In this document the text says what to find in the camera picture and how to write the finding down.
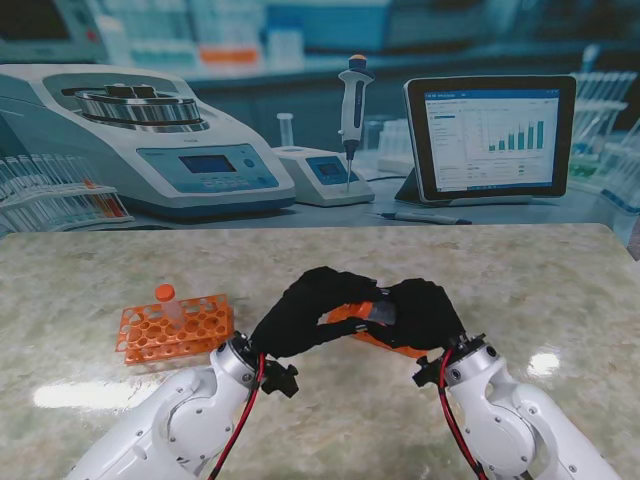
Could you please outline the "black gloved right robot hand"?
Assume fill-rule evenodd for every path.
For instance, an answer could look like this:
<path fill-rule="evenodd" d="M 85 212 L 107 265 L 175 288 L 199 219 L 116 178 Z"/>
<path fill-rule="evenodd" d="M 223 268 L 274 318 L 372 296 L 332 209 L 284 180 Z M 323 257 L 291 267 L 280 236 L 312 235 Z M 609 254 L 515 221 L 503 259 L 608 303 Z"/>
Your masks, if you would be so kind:
<path fill-rule="evenodd" d="M 395 305 L 393 325 L 367 323 L 367 333 L 391 348 L 449 348 L 465 335 L 464 326 L 444 288 L 421 278 L 388 288 Z"/>

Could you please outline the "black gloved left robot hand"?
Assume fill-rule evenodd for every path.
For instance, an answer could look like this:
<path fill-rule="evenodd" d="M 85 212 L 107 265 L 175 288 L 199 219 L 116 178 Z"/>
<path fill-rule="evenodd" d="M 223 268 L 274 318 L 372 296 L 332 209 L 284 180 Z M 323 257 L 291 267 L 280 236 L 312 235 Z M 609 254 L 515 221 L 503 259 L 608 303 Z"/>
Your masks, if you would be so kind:
<path fill-rule="evenodd" d="M 351 272 L 323 266 L 306 271 L 283 293 L 254 329 L 253 349 L 274 358 L 289 358 L 367 327 L 350 318 L 322 324 L 325 314 L 346 304 L 376 302 L 382 298 L 377 282 Z"/>

